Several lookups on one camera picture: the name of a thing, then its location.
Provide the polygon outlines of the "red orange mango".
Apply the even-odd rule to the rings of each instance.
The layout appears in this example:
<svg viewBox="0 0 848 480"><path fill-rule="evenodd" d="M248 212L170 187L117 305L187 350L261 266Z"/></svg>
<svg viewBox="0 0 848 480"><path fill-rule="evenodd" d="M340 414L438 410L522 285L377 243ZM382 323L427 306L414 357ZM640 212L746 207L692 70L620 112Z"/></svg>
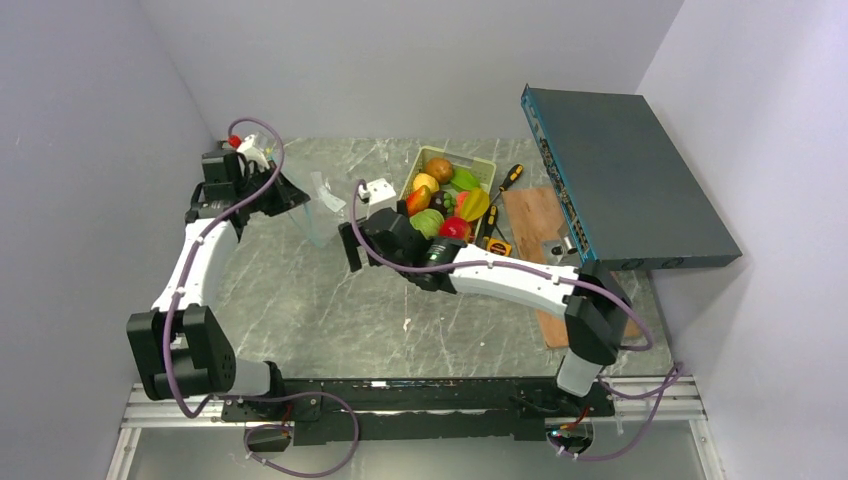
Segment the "red orange mango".
<svg viewBox="0 0 848 480"><path fill-rule="evenodd" d="M422 185L410 193L405 200L407 215L412 217L426 210L431 201L432 191L427 185Z"/></svg>

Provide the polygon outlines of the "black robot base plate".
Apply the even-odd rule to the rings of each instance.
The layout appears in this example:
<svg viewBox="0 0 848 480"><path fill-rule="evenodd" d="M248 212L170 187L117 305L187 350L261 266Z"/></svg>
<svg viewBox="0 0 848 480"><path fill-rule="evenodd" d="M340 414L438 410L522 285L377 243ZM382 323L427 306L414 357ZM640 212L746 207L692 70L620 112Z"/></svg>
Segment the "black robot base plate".
<svg viewBox="0 0 848 480"><path fill-rule="evenodd" d="M600 386L584 397L546 376L285 379L264 400L227 400L224 422L285 422L297 446L346 441L506 437L543 441L559 423L615 414Z"/></svg>

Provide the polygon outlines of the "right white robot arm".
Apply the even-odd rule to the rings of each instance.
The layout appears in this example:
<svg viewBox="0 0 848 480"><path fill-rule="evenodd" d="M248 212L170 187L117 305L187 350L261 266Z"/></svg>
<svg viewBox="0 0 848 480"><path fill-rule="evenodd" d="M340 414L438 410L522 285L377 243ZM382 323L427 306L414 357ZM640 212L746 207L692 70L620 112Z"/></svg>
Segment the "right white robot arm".
<svg viewBox="0 0 848 480"><path fill-rule="evenodd" d="M362 268L365 253L370 265L387 266L424 291L485 295L558 318L569 343L550 392L564 415L588 404L601 371L617 361L634 314L610 272L596 262L541 265L451 237L428 240L390 208L342 223L339 234L352 271Z"/></svg>

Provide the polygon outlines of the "clear zip top bag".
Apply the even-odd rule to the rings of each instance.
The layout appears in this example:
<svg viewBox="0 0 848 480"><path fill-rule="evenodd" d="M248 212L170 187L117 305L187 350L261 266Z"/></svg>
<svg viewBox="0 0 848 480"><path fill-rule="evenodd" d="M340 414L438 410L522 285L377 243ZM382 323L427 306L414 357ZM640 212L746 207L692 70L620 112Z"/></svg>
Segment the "clear zip top bag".
<svg viewBox="0 0 848 480"><path fill-rule="evenodd" d="M282 173L309 199L288 213L298 229L316 247L326 246L345 221L347 202L341 198L341 188L334 187L328 174L315 166L286 164Z"/></svg>

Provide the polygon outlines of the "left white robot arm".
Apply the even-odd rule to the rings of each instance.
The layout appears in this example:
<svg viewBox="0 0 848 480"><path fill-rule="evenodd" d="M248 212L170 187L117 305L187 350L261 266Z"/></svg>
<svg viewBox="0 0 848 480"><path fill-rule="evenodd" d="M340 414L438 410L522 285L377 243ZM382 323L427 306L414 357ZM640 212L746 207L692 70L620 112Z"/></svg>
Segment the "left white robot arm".
<svg viewBox="0 0 848 480"><path fill-rule="evenodd" d="M229 256L250 217L268 217L310 199L281 172L279 153L219 149L201 157L204 179L184 216L184 245L165 289L147 312L130 316L127 336L145 393L248 396L264 420L279 417L287 392L271 362L238 358L213 313Z"/></svg>

